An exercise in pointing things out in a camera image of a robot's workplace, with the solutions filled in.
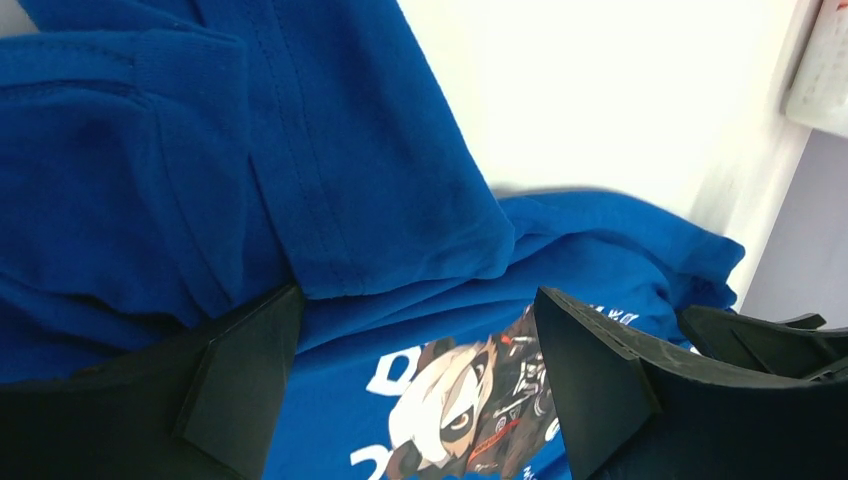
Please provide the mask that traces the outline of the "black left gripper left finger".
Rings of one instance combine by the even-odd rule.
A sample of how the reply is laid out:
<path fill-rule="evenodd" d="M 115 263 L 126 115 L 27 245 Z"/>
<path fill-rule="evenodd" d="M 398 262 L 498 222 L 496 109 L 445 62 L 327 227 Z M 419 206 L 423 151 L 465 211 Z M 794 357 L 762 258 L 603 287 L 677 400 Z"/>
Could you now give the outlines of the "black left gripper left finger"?
<path fill-rule="evenodd" d="M 258 479 L 304 310 L 286 286 L 67 379 L 1 388 L 5 479 Z"/>

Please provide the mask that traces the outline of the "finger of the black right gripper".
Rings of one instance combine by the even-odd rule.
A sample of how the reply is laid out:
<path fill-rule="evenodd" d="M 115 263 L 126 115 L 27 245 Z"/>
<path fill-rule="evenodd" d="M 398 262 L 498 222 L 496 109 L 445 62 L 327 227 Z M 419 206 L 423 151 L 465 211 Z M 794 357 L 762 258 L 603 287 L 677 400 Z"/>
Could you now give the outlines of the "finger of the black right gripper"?
<path fill-rule="evenodd" d="M 819 314 L 769 322 L 691 306 L 677 323 L 701 355 L 724 363 L 799 380 L 847 379 L 847 330 L 825 330 Z"/>

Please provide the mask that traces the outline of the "blue printed t shirt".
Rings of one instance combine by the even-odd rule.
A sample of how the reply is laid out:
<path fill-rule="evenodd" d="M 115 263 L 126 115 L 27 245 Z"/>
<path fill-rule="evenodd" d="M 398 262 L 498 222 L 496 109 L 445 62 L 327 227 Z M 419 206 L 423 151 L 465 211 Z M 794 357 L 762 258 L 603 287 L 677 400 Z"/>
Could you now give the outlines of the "blue printed t shirt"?
<path fill-rule="evenodd" d="M 738 243 L 497 198 L 394 1 L 21 1 L 1 37 L 1 379 L 307 300 L 267 479 L 566 479 L 541 286 L 678 346 Z"/>

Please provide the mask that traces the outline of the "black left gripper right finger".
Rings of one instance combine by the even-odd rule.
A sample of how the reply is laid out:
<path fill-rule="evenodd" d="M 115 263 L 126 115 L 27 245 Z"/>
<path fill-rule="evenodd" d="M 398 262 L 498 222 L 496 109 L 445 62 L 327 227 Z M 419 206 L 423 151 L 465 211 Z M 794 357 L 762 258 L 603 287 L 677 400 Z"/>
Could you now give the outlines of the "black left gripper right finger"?
<path fill-rule="evenodd" d="M 550 288 L 534 314 L 576 479 L 843 479 L 847 379 L 737 367 Z"/>

